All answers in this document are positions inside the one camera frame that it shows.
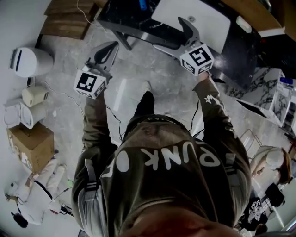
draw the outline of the leg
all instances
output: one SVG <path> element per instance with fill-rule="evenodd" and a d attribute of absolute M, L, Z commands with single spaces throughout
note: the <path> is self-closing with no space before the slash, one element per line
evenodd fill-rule
<path fill-rule="evenodd" d="M 65 165 L 60 165 L 57 168 L 56 173 L 49 178 L 49 180 L 45 186 L 46 190 L 49 191 L 49 193 L 51 194 L 51 196 L 53 198 L 56 195 L 57 187 L 64 175 L 65 170 L 66 170 Z"/>
<path fill-rule="evenodd" d="M 58 164 L 57 159 L 53 158 L 50 160 L 50 162 L 45 166 L 45 168 L 41 171 L 36 181 L 41 183 L 44 187 L 46 187 L 46 184 L 54 172 L 56 166 Z"/>
<path fill-rule="evenodd" d="M 131 51 L 131 46 L 130 46 L 129 42 L 126 40 L 126 37 L 118 31 L 112 31 L 112 32 L 119 39 L 119 41 L 124 45 L 124 47 L 128 51 Z"/>
<path fill-rule="evenodd" d="M 134 117 L 149 114 L 154 114 L 154 97 L 150 91 L 147 91 L 138 104 Z"/>
<path fill-rule="evenodd" d="M 111 144 L 107 123 L 107 110 L 104 92 L 94 100 L 87 98 L 84 109 L 84 128 L 82 142 L 85 149 Z"/>

